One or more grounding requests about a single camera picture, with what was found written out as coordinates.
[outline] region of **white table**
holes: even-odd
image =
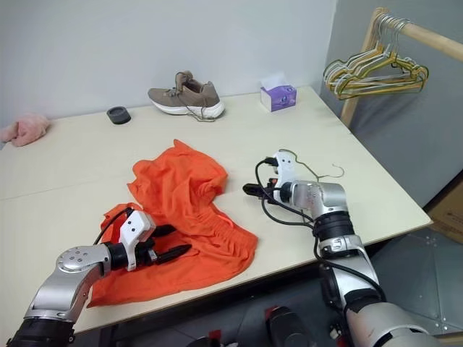
[[[261,106],[259,94],[223,98],[224,118],[199,123],[154,107],[129,110],[132,120],[113,125],[105,113],[54,121],[48,134],[31,145],[0,151],[1,340],[20,326],[38,287],[68,247],[91,244],[103,214],[134,201],[126,183],[132,165],[157,157],[177,138],[215,158],[229,173],[218,208],[259,238],[254,262],[223,283],[152,301],[84,309],[76,331],[120,322],[174,304],[238,286],[314,260],[313,238],[303,227],[269,220],[242,186],[254,182],[254,166],[280,148],[321,174],[344,168],[344,186],[355,231],[367,244],[430,223],[429,217],[352,136],[309,88],[298,90],[297,105],[275,113]],[[263,179],[274,176],[262,169]],[[293,218],[286,211],[273,211]]]

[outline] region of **tissue box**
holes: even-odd
[[[266,90],[262,87],[260,89],[260,102],[270,112],[294,106],[296,105],[296,88],[291,85],[279,85],[278,87]]]

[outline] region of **orange shirt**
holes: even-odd
[[[155,160],[133,167],[136,179],[128,184],[134,198],[156,225],[172,224],[177,230],[155,238],[154,249],[165,252],[180,244],[192,248],[162,265],[139,267],[132,272],[113,271],[93,286],[89,307],[145,301],[168,294],[211,286],[245,270],[254,257],[257,237],[233,223],[212,203],[225,190],[227,174],[217,162],[179,140]],[[101,228],[126,207],[105,214]],[[119,241],[123,214],[108,228],[102,242]]]

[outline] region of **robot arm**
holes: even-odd
[[[264,162],[277,179],[267,187],[247,184],[247,194],[269,203],[308,211],[325,303],[341,312],[356,347],[436,347],[440,344],[398,306],[386,302],[370,258],[355,234],[344,189],[339,184],[298,181],[290,154],[278,151]]]
[[[119,243],[74,247],[60,254],[55,270],[38,289],[8,347],[62,347],[73,342],[72,327],[97,280],[123,267],[132,271],[137,266],[167,262],[191,247],[186,244],[156,254],[151,237],[173,230],[171,226],[155,229],[149,215],[133,211],[121,227]]]

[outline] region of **brown sneaker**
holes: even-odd
[[[151,88],[148,96],[161,111],[190,114],[198,120],[212,121],[224,111],[212,82],[202,85],[189,71],[177,72],[174,88]]]

